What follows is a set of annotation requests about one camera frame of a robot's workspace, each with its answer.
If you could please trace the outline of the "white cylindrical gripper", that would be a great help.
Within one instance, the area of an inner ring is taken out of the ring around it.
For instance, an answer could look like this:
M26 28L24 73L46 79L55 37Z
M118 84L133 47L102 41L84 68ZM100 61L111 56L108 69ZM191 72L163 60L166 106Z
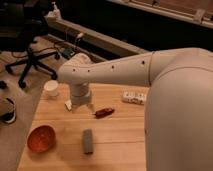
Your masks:
M92 100L92 93L88 83L71 84L70 85L70 100L65 102L68 111L72 110L72 105L82 106L87 105L90 112L95 113L94 105L89 104Z

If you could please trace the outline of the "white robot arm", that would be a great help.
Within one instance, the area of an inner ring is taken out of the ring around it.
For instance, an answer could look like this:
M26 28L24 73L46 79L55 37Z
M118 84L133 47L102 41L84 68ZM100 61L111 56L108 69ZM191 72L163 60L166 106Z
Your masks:
M147 171L213 171L213 52L180 48L100 63L78 53L58 80L74 106L91 102L91 83L147 87Z

